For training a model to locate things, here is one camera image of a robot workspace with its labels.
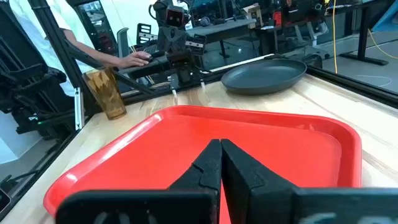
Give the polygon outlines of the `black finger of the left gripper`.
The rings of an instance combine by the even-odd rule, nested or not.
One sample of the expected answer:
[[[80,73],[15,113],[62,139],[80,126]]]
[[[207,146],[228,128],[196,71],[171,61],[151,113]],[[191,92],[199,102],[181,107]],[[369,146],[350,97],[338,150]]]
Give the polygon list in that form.
[[[157,36],[157,49],[159,51],[168,52],[171,46],[171,35],[168,27],[160,27]]]
[[[177,28],[172,28],[171,30],[171,51],[172,52],[182,52],[185,50],[185,43],[187,38],[187,33],[184,30]]]

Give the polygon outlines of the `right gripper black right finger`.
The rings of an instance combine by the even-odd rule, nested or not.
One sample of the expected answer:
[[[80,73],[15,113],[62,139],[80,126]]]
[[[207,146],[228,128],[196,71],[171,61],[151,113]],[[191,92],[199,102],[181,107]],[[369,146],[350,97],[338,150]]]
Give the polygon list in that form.
[[[228,139],[222,179],[231,223],[397,223],[396,188],[303,188]]]

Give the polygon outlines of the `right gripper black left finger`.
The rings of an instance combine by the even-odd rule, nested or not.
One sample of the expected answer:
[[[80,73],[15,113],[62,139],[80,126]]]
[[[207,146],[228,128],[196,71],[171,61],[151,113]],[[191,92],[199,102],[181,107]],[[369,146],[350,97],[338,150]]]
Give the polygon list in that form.
[[[211,140],[165,190],[87,190],[67,197],[56,224],[217,224],[220,220],[222,145]]]

